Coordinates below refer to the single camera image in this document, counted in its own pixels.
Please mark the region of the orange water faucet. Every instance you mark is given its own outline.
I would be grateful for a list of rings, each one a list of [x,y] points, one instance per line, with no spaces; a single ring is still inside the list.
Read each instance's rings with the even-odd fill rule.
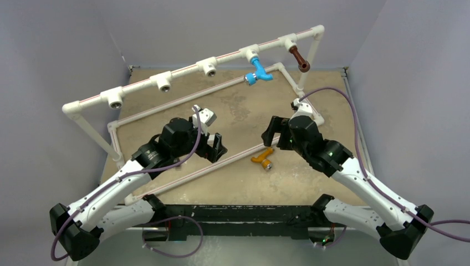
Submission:
[[[269,171],[272,168],[272,162],[268,159],[268,156],[273,154],[274,149],[269,147],[262,154],[257,157],[252,157],[251,162],[260,164],[264,170]]]

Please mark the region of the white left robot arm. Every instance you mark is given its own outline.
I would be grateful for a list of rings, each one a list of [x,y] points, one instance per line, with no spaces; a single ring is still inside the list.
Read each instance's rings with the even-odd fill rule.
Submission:
[[[157,227],[174,219],[184,220],[183,214],[169,210],[154,195],[145,195],[127,207],[118,208],[118,204],[132,191],[192,155],[217,162],[227,149],[220,134],[208,132],[215,119],[216,115],[208,109],[197,111],[188,119],[171,119],[160,134],[140,146],[106,182],[76,202],[52,207],[49,212],[54,234],[52,245],[60,244],[67,258],[78,261],[127,228],[141,224]]]

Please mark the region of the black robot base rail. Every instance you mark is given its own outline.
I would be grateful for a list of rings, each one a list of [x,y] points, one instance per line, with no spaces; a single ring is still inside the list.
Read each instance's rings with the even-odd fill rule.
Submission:
[[[288,237],[328,244],[344,233],[313,206],[169,204],[144,224],[145,241],[192,236]]]

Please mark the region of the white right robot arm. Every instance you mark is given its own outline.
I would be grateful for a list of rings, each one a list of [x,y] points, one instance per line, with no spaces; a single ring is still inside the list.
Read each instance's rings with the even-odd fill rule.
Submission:
[[[324,139],[308,116],[273,116],[261,135],[264,146],[272,144],[276,133],[280,134],[279,149],[295,151],[314,170],[344,185],[367,204],[367,208],[362,208],[322,195],[311,211],[315,224],[343,224],[377,239],[398,259],[410,257],[426,232],[420,220],[429,222],[434,215],[432,209],[409,202],[368,171],[362,171],[352,152],[337,141]]]

